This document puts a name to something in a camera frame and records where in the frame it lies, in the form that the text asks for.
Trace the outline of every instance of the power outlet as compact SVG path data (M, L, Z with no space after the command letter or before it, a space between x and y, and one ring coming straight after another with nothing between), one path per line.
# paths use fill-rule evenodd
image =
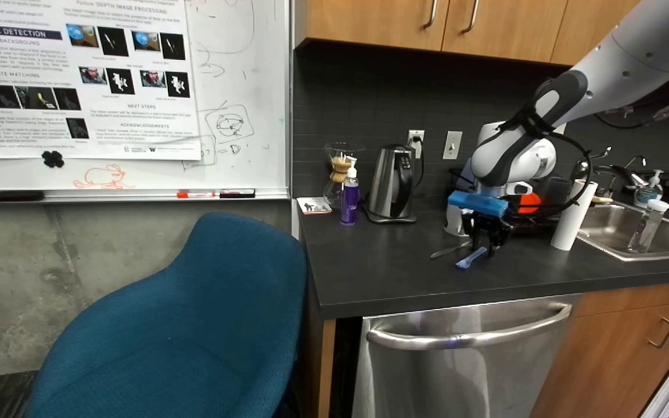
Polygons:
M460 140L462 136L465 136L465 133L460 133L460 130L448 130L446 133L443 159L458 159L458 151L460 151Z
M414 158L422 158L422 142L424 142L424 130L409 130L407 133L407 143L414 149Z

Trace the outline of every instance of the backsplash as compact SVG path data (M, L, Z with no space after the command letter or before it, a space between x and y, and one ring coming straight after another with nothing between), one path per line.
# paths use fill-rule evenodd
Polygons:
M479 128L508 119L534 87L563 68L484 59L400 48L314 43L295 52L295 194L323 194L328 188L328 143L357 149L359 183L369 188L381 145L404 143L407 130L424 135L424 179L417 193L440 198L451 173L476 143ZM669 102L669 83L635 109ZM460 159L443 163L446 130L462 130ZM615 130L597 119L567 126L584 149L613 145L608 163L644 154L651 166L669 170L669 120L639 130ZM558 171L577 159L572 145L558 145Z

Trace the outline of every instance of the wall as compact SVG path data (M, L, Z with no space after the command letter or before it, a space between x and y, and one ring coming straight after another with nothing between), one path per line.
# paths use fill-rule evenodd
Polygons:
M343 43L307 43L295 52L295 193L328 188L331 142L359 155L359 181L369 183L379 145L401 143L409 128L426 130L426 173L422 194L440 198L448 170L460 166L484 120L508 119L534 87L562 68L421 52ZM640 112L669 102L669 83L639 102ZM458 163L440 159L446 130L462 130ZM588 149L613 145L608 163L644 154L651 166L669 170L669 120L640 130L613 130L597 119L574 120L567 135ZM577 159L560 145L558 173Z
M92 300L162 268L196 215L288 228L288 201L0 207L0 373L36 369Z

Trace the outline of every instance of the kitchen counter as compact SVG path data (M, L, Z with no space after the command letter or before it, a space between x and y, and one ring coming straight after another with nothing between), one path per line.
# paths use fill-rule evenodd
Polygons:
M414 225L373 225L364 215L340 225L333 213L299 217L310 261L307 373L315 414L309 415L329 415L340 317L669 284L669 260L619 261L582 242L563 252L549 249L549 232L510 236L494 258L460 272L455 260L468 249L430 258L458 244L443 232L443 208L422 201L415 215Z

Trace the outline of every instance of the black countertop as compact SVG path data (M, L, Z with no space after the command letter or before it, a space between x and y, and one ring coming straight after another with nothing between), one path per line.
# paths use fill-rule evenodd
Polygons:
M510 236L494 258L460 272L455 260L468 249L430 260L458 244L443 232L443 210L421 203L415 213L414 225L301 215L323 317L669 284L669 260L619 261L582 242L563 252L547 245L549 236Z

